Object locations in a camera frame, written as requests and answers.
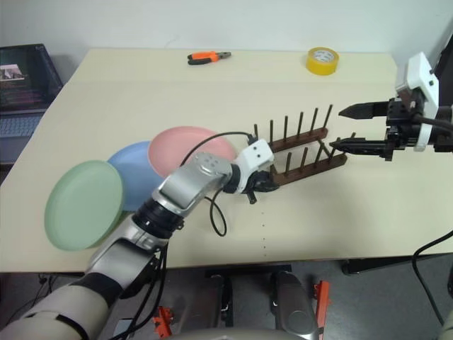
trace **tape roll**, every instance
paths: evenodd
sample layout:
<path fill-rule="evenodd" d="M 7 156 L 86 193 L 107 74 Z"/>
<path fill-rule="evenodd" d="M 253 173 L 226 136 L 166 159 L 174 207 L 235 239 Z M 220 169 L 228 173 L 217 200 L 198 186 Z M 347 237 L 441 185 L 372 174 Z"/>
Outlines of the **tape roll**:
<path fill-rule="evenodd" d="M 335 72 L 338 64 L 338 53 L 327 47 L 315 47 L 309 51 L 306 68 L 311 73 L 327 76 Z"/>

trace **pliers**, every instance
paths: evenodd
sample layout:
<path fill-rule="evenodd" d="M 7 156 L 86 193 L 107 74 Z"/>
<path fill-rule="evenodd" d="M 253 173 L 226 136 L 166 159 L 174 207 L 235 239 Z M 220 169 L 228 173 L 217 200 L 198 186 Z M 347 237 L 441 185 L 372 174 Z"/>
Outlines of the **pliers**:
<path fill-rule="evenodd" d="M 197 52 L 187 56 L 189 65 L 203 65 L 210 62 L 218 62 L 231 56 L 231 52 Z"/>

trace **cable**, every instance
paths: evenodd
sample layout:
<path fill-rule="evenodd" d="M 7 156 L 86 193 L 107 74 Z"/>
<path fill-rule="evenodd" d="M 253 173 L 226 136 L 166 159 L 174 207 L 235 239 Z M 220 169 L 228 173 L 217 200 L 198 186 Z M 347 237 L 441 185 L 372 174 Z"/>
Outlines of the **cable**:
<path fill-rule="evenodd" d="M 45 278 L 41 273 L 38 274 L 38 279 L 41 284 L 41 286 L 38 288 L 38 291 L 36 292 L 36 295 L 33 299 L 30 299 L 23 305 L 21 305 L 17 310 L 14 311 L 14 313 L 9 317 L 8 321 L 6 324 L 10 324 L 11 321 L 14 319 L 14 317 L 25 307 L 27 307 L 31 303 L 31 307 L 36 305 L 41 299 L 45 298 L 52 292 L 52 285 L 55 283 L 56 279 L 58 276 L 50 276 L 49 278 Z M 40 296 L 41 290 L 44 288 L 45 284 L 48 284 L 48 289 L 47 292 L 43 295 Z"/>
<path fill-rule="evenodd" d="M 187 160 L 189 159 L 189 157 L 195 152 L 197 151 L 197 149 L 199 147 L 201 147 L 202 145 L 206 144 L 207 142 L 209 142 L 210 140 L 213 140 L 214 138 L 218 138 L 218 137 L 221 137 L 221 136 L 227 136 L 227 135 L 245 135 L 247 136 L 248 138 L 248 143 L 249 144 L 252 144 L 253 142 L 256 141 L 256 138 L 250 134 L 250 133 L 247 133 L 247 132 L 242 132 L 242 131 L 231 131 L 231 132 L 223 132 L 223 133 L 218 133 L 216 135 L 213 135 L 211 137 L 208 137 L 206 138 L 205 140 L 202 140 L 200 143 L 198 143 L 197 145 L 195 145 L 187 154 L 186 156 L 184 157 L 183 161 L 181 162 L 181 165 L 184 165 Z M 208 200 L 211 204 L 210 204 L 210 221 L 211 221 L 211 226 L 212 226 L 212 229 L 214 229 L 215 233 L 217 235 L 219 235 L 220 237 L 224 237 L 226 234 L 227 234 L 227 221 L 225 220 L 225 216 L 224 216 L 224 213 L 222 212 L 222 210 L 220 209 L 220 207 L 215 203 L 215 200 L 217 198 L 217 196 L 219 195 L 219 193 L 222 191 L 222 189 L 219 189 L 212 198 L 209 198 L 207 196 L 205 196 L 205 200 Z M 221 233 L 219 231 L 219 228 L 217 228 L 216 224 L 215 224 L 215 221 L 214 221 L 214 215 L 213 215 L 213 210 L 214 208 L 216 208 L 217 212 L 219 213 L 220 215 L 220 218 L 222 219 L 222 222 L 223 222 L 223 225 L 224 225 L 224 232 Z"/>
<path fill-rule="evenodd" d="M 440 242 L 445 241 L 446 239 L 449 239 L 450 237 L 453 236 L 453 230 L 449 232 L 448 234 L 445 234 L 442 237 L 439 237 L 438 239 L 435 239 L 434 241 L 425 244 L 421 248 L 417 249 L 417 251 L 412 255 L 412 268 L 415 274 L 417 275 L 418 280 L 420 281 L 421 285 L 423 286 L 423 289 L 425 290 L 425 293 L 428 297 L 428 300 L 430 301 L 431 307 L 434 310 L 434 313 L 436 314 L 437 319 L 439 320 L 439 323 L 443 326 L 444 325 L 444 319 L 442 318 L 442 315 L 439 312 L 439 309 L 437 308 L 436 302 L 434 301 L 434 297 L 432 296 L 430 289 L 428 285 L 426 284 L 425 280 L 423 280 L 423 277 L 420 274 L 420 271 L 418 270 L 417 267 L 417 259 L 418 256 L 422 251 L 425 251 L 426 249 L 435 246 L 436 244 L 439 244 Z"/>
<path fill-rule="evenodd" d="M 33 303 L 31 304 L 31 307 L 36 305 L 36 303 L 38 302 L 38 296 L 41 293 L 41 290 L 44 288 L 46 282 L 47 282 L 47 280 L 44 281 L 44 283 L 41 283 L 41 286 L 39 287 L 38 291 L 36 292 L 35 299 L 33 300 Z"/>
<path fill-rule="evenodd" d="M 225 220 L 225 216 L 223 214 L 223 212 L 220 210 L 219 206 L 215 203 L 215 200 L 217 198 L 217 196 L 222 192 L 223 188 L 220 188 L 219 190 L 217 190 L 214 194 L 214 196 L 212 196 L 212 198 L 209 198 L 207 196 L 205 196 L 205 199 L 208 200 L 209 202 L 211 202 L 211 205 L 210 205 L 210 220 L 211 220 L 211 226 L 212 228 L 214 229 L 215 233 L 217 235 L 219 235 L 220 237 L 223 237 L 227 234 L 227 221 Z M 222 222 L 224 224 L 224 232 L 220 232 L 219 229 L 217 228 L 217 226 L 215 225 L 215 221 L 214 221 L 214 215 L 213 215 L 213 210 L 214 210 L 214 207 L 217 209 L 217 211 L 219 212 L 219 215 L 220 215 L 220 218 L 222 219 Z"/>
<path fill-rule="evenodd" d="M 192 156 L 192 154 L 197 151 L 197 149 L 199 147 L 201 147 L 202 145 L 208 143 L 210 140 L 213 140 L 214 138 L 218 138 L 218 137 L 221 137 L 221 136 L 227 136 L 227 135 L 244 135 L 244 136 L 247 136 L 248 138 L 248 142 L 249 143 L 253 143 L 256 141 L 256 138 L 250 134 L 250 133 L 247 133 L 247 132 L 242 132 L 242 131 L 231 131 L 231 132 L 222 132 L 222 133 L 217 133 L 216 135 L 213 135 L 211 137 L 208 137 L 206 138 L 205 140 L 202 140 L 200 143 L 198 143 L 197 145 L 195 145 L 190 151 L 188 154 L 186 154 L 186 156 L 184 157 L 183 161 L 181 162 L 181 165 L 184 165 L 187 160 L 189 159 L 190 156 Z"/>
<path fill-rule="evenodd" d="M 13 321 L 14 317 L 25 307 L 27 307 L 30 303 L 34 302 L 35 300 L 40 301 L 41 299 L 45 298 L 46 295 L 41 295 L 40 297 L 36 298 L 34 297 L 33 299 L 29 299 L 29 301 L 27 301 L 26 303 L 24 303 L 23 305 L 21 305 L 8 319 L 8 321 L 6 322 L 6 325 L 9 325 L 11 323 L 11 321 Z"/>
<path fill-rule="evenodd" d="M 124 331 L 123 333 L 115 335 L 113 338 L 110 338 L 109 340 L 119 340 L 122 337 L 127 336 L 127 335 L 137 331 L 138 329 L 142 328 L 145 324 L 147 324 L 149 322 L 149 320 L 151 320 L 151 318 L 156 313 L 157 307 L 159 306 L 159 303 L 161 302 L 162 292 L 164 291 L 166 269 L 167 269 L 167 250 L 168 250 L 168 245 L 165 247 L 165 249 L 162 250 L 162 252 L 163 252 L 162 255 L 164 257 L 164 260 L 163 260 L 162 269 L 161 269 L 161 284 L 159 286 L 159 291 L 156 296 L 156 302 L 154 303 L 154 306 L 153 306 L 151 312 L 143 319 L 142 322 L 140 322 L 139 324 L 136 324 L 135 326 L 133 326 L 133 328 L 128 329 L 127 331 Z"/>
<path fill-rule="evenodd" d="M 135 315 L 134 317 L 132 318 L 128 328 L 126 331 L 129 331 L 130 329 L 133 328 L 133 326 L 135 326 L 135 324 L 137 323 L 137 320 L 139 319 L 143 309 L 144 309 L 144 306 L 148 303 L 148 300 L 149 300 L 149 296 L 151 296 L 151 293 L 154 289 L 154 286 L 156 285 L 156 282 L 157 280 L 159 279 L 159 275 L 161 273 L 161 265 L 162 265 L 162 261 L 164 259 L 164 254 L 161 253 L 160 257 L 159 257 L 159 262 L 157 263 L 157 271 L 154 275 L 154 277 L 152 278 L 151 282 L 149 283 L 149 287 L 148 287 L 148 290 L 145 294 L 145 296 L 143 297 L 143 300 L 142 300 L 142 303 L 140 304 L 138 310 L 135 312 Z M 125 340 L 127 338 L 127 335 L 123 336 L 122 337 L 122 340 Z"/>
<path fill-rule="evenodd" d="M 420 114 L 414 115 L 413 120 L 417 123 L 429 124 L 432 126 L 437 126 L 440 129 L 453 132 L 453 124 L 448 123 L 446 120 L 430 119 L 423 117 Z"/>

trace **plate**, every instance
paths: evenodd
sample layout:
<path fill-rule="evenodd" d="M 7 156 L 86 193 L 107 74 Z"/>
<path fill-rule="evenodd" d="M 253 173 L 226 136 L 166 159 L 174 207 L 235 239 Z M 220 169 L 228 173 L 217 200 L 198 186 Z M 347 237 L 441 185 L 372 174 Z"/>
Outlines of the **plate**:
<path fill-rule="evenodd" d="M 164 180 L 156 174 L 148 161 L 149 142 L 138 142 L 121 149 L 107 162 L 112 164 L 122 179 L 123 210 L 135 211 L 151 197 Z"/>
<path fill-rule="evenodd" d="M 86 161 L 70 169 L 53 188 L 45 208 L 45 232 L 62 250 L 94 247 L 121 213 L 122 183 L 106 161 Z"/>
<path fill-rule="evenodd" d="M 149 144 L 149 163 L 158 175 L 166 178 L 180 166 L 195 145 L 216 134 L 217 132 L 195 126 L 178 126 L 165 130 Z M 210 140 L 194 154 L 198 152 L 210 152 L 229 161 L 236 158 L 232 145 L 223 137 Z"/>

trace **laptop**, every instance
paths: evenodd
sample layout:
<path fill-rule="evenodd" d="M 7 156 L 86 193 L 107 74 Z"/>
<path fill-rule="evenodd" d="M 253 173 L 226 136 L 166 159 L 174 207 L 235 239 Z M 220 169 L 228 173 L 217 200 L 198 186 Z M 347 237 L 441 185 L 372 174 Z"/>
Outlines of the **laptop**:
<path fill-rule="evenodd" d="M 0 165 L 12 165 L 63 83 L 43 44 L 0 47 Z"/>

